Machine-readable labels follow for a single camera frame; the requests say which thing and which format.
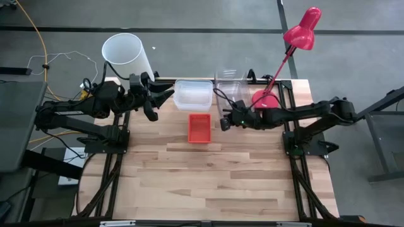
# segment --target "black cable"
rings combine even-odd
[[[271,81],[273,80],[273,76],[271,76],[271,75],[269,75],[269,74],[266,74],[266,75],[264,75],[262,78],[266,78],[267,85],[266,85],[266,87],[264,88],[264,90],[267,90],[268,87],[270,86]]]
[[[51,98],[51,97],[48,97],[48,96],[44,96],[44,98],[48,98],[48,99],[50,99],[50,100],[54,100],[54,101],[59,101],[59,100],[57,100],[57,99],[55,99],[55,98]]]
[[[45,132],[44,130],[42,130],[42,132],[45,133],[45,134],[47,134],[48,136],[52,136],[53,138],[56,138],[56,139],[60,140],[66,148],[68,148],[68,149],[71,150],[74,154],[76,154],[76,157],[79,157],[79,158],[81,158],[81,159],[85,159],[85,157],[81,157],[80,154],[78,154],[76,151],[74,151],[73,149],[71,149],[59,136],[52,135],[52,134],[50,134],[50,133],[48,133],[48,132]]]
[[[229,98],[227,97],[227,95],[226,95],[222,90],[220,90],[219,88],[214,88],[214,89],[213,89],[213,92],[214,92],[217,96],[219,96],[220,98],[223,98],[223,99],[227,100],[228,103],[229,103],[229,105],[232,107],[233,110],[238,111],[238,112],[241,113],[241,111],[240,111],[239,109],[235,108],[235,106],[237,106],[237,105],[235,104],[235,102],[234,102],[233,100],[229,99]]]
[[[329,114],[334,115],[336,118],[340,119],[340,121],[342,121],[342,122],[353,123],[352,120],[345,120],[345,119],[342,119],[340,116],[338,116],[338,115],[335,114],[335,113],[329,113]]]
[[[52,93],[47,92],[47,91],[45,91],[45,93],[48,94],[48,95],[53,95]],[[65,96],[61,96],[61,95],[54,95],[54,96],[59,97],[59,98],[67,98],[67,99],[70,99],[70,100],[74,100],[74,99],[75,99],[75,97],[74,97],[74,98],[69,98],[69,97],[65,97]]]
[[[86,166],[87,166],[87,163],[93,158],[93,156],[94,156],[95,154],[90,154],[89,156],[88,156],[88,158],[87,158],[87,160],[84,162],[84,165],[83,165],[83,169],[82,169],[82,171],[81,171],[81,176],[80,176],[80,179],[78,179],[78,183],[77,183],[77,193],[76,193],[76,214],[78,214],[79,213],[79,207],[78,207],[78,201],[79,201],[79,199],[78,199],[78,194],[79,194],[79,192],[80,192],[80,182],[81,182],[81,178],[83,177],[83,173],[84,173],[84,169],[86,168]]]
[[[102,74],[102,77],[105,78],[105,74],[107,73],[107,65],[109,65],[109,67],[112,69],[112,71],[115,73],[115,75],[121,79],[124,80],[129,80],[129,78],[123,78],[121,75],[119,75],[119,73],[114,69],[114,67],[112,67],[111,63],[109,61],[105,61],[104,63],[104,72]]]
[[[73,158],[66,158],[66,159],[63,160],[63,161],[70,160],[70,161],[68,161],[68,163],[70,163],[70,162],[73,161],[75,158],[77,158],[77,156],[75,156],[75,157],[73,157]],[[18,195],[19,193],[25,191],[26,189],[32,187],[34,183],[37,183],[40,179],[43,179],[43,178],[49,176],[50,174],[52,174],[52,173],[47,173],[47,174],[45,174],[45,175],[43,175],[43,176],[41,176],[41,177],[38,177],[36,181],[31,181],[30,184],[28,184],[28,186],[23,187],[22,189],[16,191],[14,194],[12,194],[11,196],[9,196],[5,201],[6,201],[6,202],[10,202],[10,200],[11,200],[14,196],[16,196],[16,195]]]
[[[396,104],[396,111],[398,111],[398,104],[400,103],[401,100],[399,100]]]
[[[81,90],[72,98],[72,100],[75,100],[76,97],[81,93]]]

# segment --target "red desk lamp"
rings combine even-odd
[[[286,63],[287,59],[293,55],[296,48],[303,50],[311,50],[314,46],[314,27],[317,25],[318,20],[321,17],[321,10],[316,7],[309,8],[304,14],[299,25],[294,26],[289,29],[283,39],[290,44],[289,48],[286,50],[286,56],[283,59],[281,65],[278,68],[275,76],[273,77],[271,83],[264,89],[255,92],[252,96],[252,103],[255,108],[277,108],[278,102],[275,98],[275,94],[271,92],[272,87],[275,83],[276,77],[278,77],[283,65]]]

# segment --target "cable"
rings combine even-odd
[[[232,107],[233,110],[236,110],[237,112],[240,112],[240,113],[241,113],[241,111],[240,111],[239,109],[237,109],[237,108],[234,107],[234,106],[237,106],[237,105],[235,104],[235,102],[234,102],[233,100],[229,99],[229,98],[227,97],[227,95],[226,95],[222,90],[220,90],[219,88],[214,88],[214,89],[213,89],[213,92],[214,92],[217,96],[219,96],[220,98],[223,98],[223,99],[227,100],[228,103],[229,103],[229,105]]]
[[[78,154],[75,150],[71,149],[60,137],[55,136],[55,135],[52,135],[52,134],[50,134],[50,133],[48,133],[48,132],[45,132],[44,130],[42,130],[42,132],[44,132],[44,133],[47,134],[48,136],[52,136],[52,137],[54,137],[54,138],[60,140],[60,141],[63,143],[63,145],[64,145],[66,148],[68,148],[69,150],[71,150],[74,154],[76,154],[77,157],[79,157],[79,158],[81,158],[81,159],[85,159],[85,158],[81,157],[80,154]]]
[[[104,75],[103,75],[103,77],[105,77],[105,73],[107,72],[107,66],[106,65],[109,65],[109,67],[113,70],[113,72],[115,73],[115,75],[117,76],[117,77],[119,77],[119,78],[121,78],[121,79],[124,79],[124,80],[129,80],[129,78],[123,78],[121,75],[119,75],[119,73],[114,69],[114,67],[112,67],[112,65],[111,65],[111,63],[109,62],[109,61],[105,61],[104,62]]]
[[[48,99],[54,100],[54,101],[59,101],[59,100],[57,100],[57,99],[54,99],[54,98],[51,98],[51,97],[48,97],[48,96],[44,96],[44,98],[48,98]]]
[[[69,100],[74,100],[74,98],[69,98],[69,97],[65,97],[65,96],[61,96],[61,95],[56,95],[56,96],[58,96],[59,98],[67,98],[67,99],[69,99]]]
[[[72,131],[72,132],[61,132],[61,133],[58,133],[58,134],[54,134],[54,136],[63,136],[63,135],[68,135],[68,134],[82,134],[82,132],[76,132],[76,131]],[[45,137],[42,137],[42,138],[39,138],[39,139],[31,140],[31,141],[28,142],[28,143],[38,142],[38,141],[41,141],[41,140],[44,140],[44,139],[47,139],[47,138],[50,138],[50,137],[52,137],[52,136],[45,136]]]
[[[27,17],[27,19],[30,21],[31,25],[33,26],[33,28],[35,29],[35,31],[37,32],[37,35],[39,37],[39,40],[42,44],[42,47],[44,48],[44,53],[45,53],[45,64],[44,64],[44,73],[45,73],[45,82],[47,82],[47,77],[48,77],[48,70],[46,68],[46,66],[48,65],[48,56],[47,56],[47,52],[46,52],[46,46],[45,46],[45,42],[44,39],[42,38],[42,36],[40,35],[40,32],[38,31],[38,28],[35,26],[35,23],[32,21],[31,17],[28,15],[28,13],[25,11],[24,7],[20,4],[20,2],[18,0],[15,0],[17,5],[21,8],[21,10],[23,11],[23,13],[25,14],[25,16]],[[55,96],[51,90],[51,88],[48,86],[47,87],[48,91],[57,99],[60,101],[60,99]]]
[[[69,60],[71,60],[71,58],[68,56],[68,54],[73,54],[73,53],[76,53],[76,54],[79,54],[79,55],[81,55],[81,56],[83,56],[83,57],[86,57],[87,60],[89,60],[89,61],[91,61],[92,63],[94,63],[95,76],[94,76],[94,78],[93,78],[93,80],[92,80],[92,82],[94,82],[95,79],[96,79],[97,76],[98,76],[97,62],[91,60],[90,57],[88,57],[88,56],[85,55],[85,54],[82,54],[82,53],[78,52],[77,50],[74,50],[74,51],[71,51],[71,52],[66,52],[66,53],[48,54],[48,55],[56,55],[53,59],[51,59],[51,60],[48,62],[48,64],[50,64],[53,60],[55,60],[55,59],[56,59],[57,57],[59,57],[60,55],[64,55],[64,56],[66,56]],[[31,56],[31,57],[30,57],[30,60],[28,61],[28,64],[27,64],[27,68],[30,67],[31,60],[32,60],[34,57],[45,57],[45,56],[44,56],[44,55],[34,55],[34,56]],[[41,74],[44,73],[44,72],[45,72],[45,69],[44,69],[42,72],[38,73],[38,74],[35,74],[35,73],[32,73],[32,74],[33,74],[33,75],[36,75],[36,76],[39,76],[39,75],[41,75]]]
[[[63,161],[70,160],[70,161],[68,161],[68,163],[70,163],[70,162],[73,161],[75,158],[77,158],[77,156],[75,156],[75,157],[73,157],[73,158],[66,158],[66,159],[64,159]],[[9,196],[5,201],[6,201],[6,202],[10,202],[10,200],[11,200],[14,196],[16,196],[16,195],[18,195],[19,193],[25,191],[26,189],[32,187],[32,186],[34,185],[34,183],[37,183],[40,179],[43,179],[43,178],[49,176],[50,174],[52,174],[52,173],[47,173],[47,174],[45,174],[45,175],[43,175],[43,176],[41,176],[41,177],[38,177],[36,181],[31,181],[30,184],[28,184],[28,186],[23,187],[22,189],[16,191],[14,194],[12,194],[11,196]]]
[[[50,139],[48,139],[48,140],[46,140],[45,142],[42,142],[42,143],[36,145],[34,148],[31,148],[30,150],[33,151],[33,150],[39,148],[40,146],[44,145],[45,143],[47,143],[47,142],[49,142],[49,141],[51,141],[51,140],[53,140],[53,137],[50,138]]]
[[[396,111],[398,111],[398,104],[400,103],[401,100],[399,100],[396,104]]]
[[[80,176],[80,179],[78,179],[78,183],[77,183],[77,193],[76,193],[76,214],[78,214],[79,213],[79,207],[78,207],[78,201],[79,201],[79,198],[78,198],[78,194],[79,194],[79,192],[80,192],[80,182],[81,182],[81,178],[83,177],[83,174],[84,174],[84,169],[86,168],[86,166],[87,166],[87,163],[93,158],[93,156],[94,156],[95,154],[90,154],[89,156],[88,156],[88,158],[87,158],[87,160],[84,162],[84,165],[83,165],[83,170],[81,171],[81,176]]]
[[[345,122],[345,123],[353,123],[352,120],[345,120],[345,119],[342,119],[340,116],[338,116],[338,115],[335,114],[335,113],[329,113],[329,114],[335,116],[336,118],[338,118],[338,119],[339,119],[340,121],[342,121],[342,122]]]

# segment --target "lamp shade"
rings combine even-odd
[[[314,27],[321,17],[321,10],[316,7],[309,8],[299,25],[289,29],[283,39],[290,45],[304,50],[311,50],[314,46]]]

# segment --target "lamp base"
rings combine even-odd
[[[255,92],[255,94],[252,96],[252,102],[256,102],[259,98],[264,96],[265,90],[259,90]],[[264,98],[259,99],[257,103],[255,103],[254,108],[278,108],[278,101],[274,96],[268,95]]]

